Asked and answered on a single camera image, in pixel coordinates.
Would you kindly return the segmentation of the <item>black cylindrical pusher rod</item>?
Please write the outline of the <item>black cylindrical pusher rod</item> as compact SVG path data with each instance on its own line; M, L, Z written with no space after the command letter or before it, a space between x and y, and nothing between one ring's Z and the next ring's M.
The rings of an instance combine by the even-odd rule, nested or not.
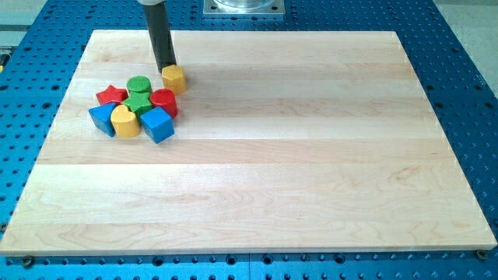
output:
M156 66L158 72L162 72L165 67L177 63L166 4L164 2L143 2L142 8L156 59Z

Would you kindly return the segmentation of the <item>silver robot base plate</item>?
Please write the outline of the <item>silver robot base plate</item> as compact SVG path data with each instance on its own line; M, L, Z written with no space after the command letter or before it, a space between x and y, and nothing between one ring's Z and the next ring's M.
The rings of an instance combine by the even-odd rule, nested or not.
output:
M224 15L283 15L284 0L204 0L203 13Z

